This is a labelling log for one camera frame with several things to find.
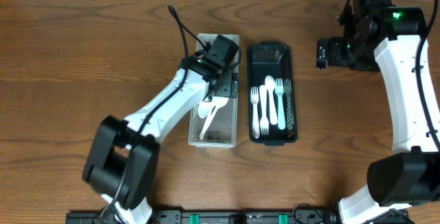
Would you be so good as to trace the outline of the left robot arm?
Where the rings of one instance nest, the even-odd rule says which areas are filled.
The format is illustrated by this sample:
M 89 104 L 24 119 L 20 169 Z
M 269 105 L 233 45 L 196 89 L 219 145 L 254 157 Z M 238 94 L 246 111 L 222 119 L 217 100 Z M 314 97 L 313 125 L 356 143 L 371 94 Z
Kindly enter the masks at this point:
M 148 223 L 146 200 L 152 188 L 160 146 L 173 127 L 201 103 L 237 98 L 241 60 L 237 34 L 199 34 L 201 49 L 185 56 L 171 82 L 141 109 L 119 120 L 107 116 L 98 126 L 82 178 L 108 203 L 96 220 Z

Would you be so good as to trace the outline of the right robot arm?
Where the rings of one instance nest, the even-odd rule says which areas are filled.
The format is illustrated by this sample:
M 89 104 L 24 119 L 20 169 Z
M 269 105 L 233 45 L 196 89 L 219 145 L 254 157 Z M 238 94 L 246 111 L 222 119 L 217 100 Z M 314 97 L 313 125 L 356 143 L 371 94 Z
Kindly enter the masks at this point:
M 338 223 L 409 223 L 405 210 L 439 200 L 439 107 L 428 63 L 434 25 L 420 8 L 347 0 L 341 37 L 317 43 L 316 66 L 378 71 L 393 125 L 392 155 L 370 164 L 366 185 L 338 203 Z

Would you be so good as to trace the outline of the white spoon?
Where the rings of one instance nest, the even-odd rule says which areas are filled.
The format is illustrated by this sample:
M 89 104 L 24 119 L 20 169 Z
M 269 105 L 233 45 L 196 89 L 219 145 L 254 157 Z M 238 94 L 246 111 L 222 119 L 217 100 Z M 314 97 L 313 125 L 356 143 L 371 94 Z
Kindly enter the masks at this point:
M 276 86 L 275 79 L 272 76 L 265 77 L 265 86 L 269 95 L 269 121 L 270 124 L 276 125 L 278 118 L 276 114 L 276 107 L 274 103 L 274 89 Z
M 223 103 L 223 107 L 228 103 L 228 100 L 225 101 L 225 102 Z M 211 116 L 208 120 L 206 119 L 206 121 L 205 121 L 205 123 L 204 123 L 204 125 L 203 125 L 203 128 L 202 128 L 202 130 L 201 130 L 201 133 L 200 133 L 200 135 L 199 135 L 199 138 L 200 138 L 200 139 L 203 139 L 203 138 L 204 138 L 204 135 L 205 135 L 206 131 L 208 130 L 210 124 L 212 123 L 212 121 L 213 121 L 213 119 L 214 119 L 215 114 L 217 113 L 217 111 L 218 111 L 219 109 L 216 108 L 216 109 L 212 112 L 212 116 Z
M 207 120 L 212 116 L 212 112 L 216 109 L 216 108 L 221 108 L 222 106 L 223 106 L 223 103 L 225 102 L 225 101 L 227 101 L 228 99 L 227 98 L 225 98 L 225 97 L 217 97 L 217 96 L 214 96 L 212 99 L 211 99 L 211 102 L 210 102 L 210 108 L 208 109 L 208 115 L 207 115 Z
M 211 102 L 202 101 L 197 107 L 197 115 L 201 119 L 207 118 L 211 108 L 212 108 Z

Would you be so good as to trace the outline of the white fork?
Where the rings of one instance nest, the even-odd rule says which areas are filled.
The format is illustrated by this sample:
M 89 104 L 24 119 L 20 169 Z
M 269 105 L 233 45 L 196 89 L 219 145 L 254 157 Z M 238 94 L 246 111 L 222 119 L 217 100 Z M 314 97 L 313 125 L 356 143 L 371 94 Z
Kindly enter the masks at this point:
M 267 118 L 267 87 L 261 85 L 258 90 L 261 101 L 261 135 L 269 135 L 269 120 Z
M 255 139 L 260 137 L 260 126 L 258 117 L 259 91 L 257 87 L 251 87 L 250 100 L 252 103 L 252 135 Z

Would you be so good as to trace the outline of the pale green fork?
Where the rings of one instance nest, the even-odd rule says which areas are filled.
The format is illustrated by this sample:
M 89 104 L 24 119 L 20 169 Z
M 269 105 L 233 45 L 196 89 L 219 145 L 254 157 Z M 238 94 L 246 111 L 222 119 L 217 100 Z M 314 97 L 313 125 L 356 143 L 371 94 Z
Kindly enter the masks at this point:
M 275 93 L 276 93 L 277 99 L 278 99 L 278 110 L 277 110 L 278 129 L 285 130 L 286 121 L 285 121 L 285 111 L 284 111 L 284 104 L 283 104 L 283 94 L 284 94 L 283 79 L 277 78 L 275 80 L 275 83 L 276 83 Z

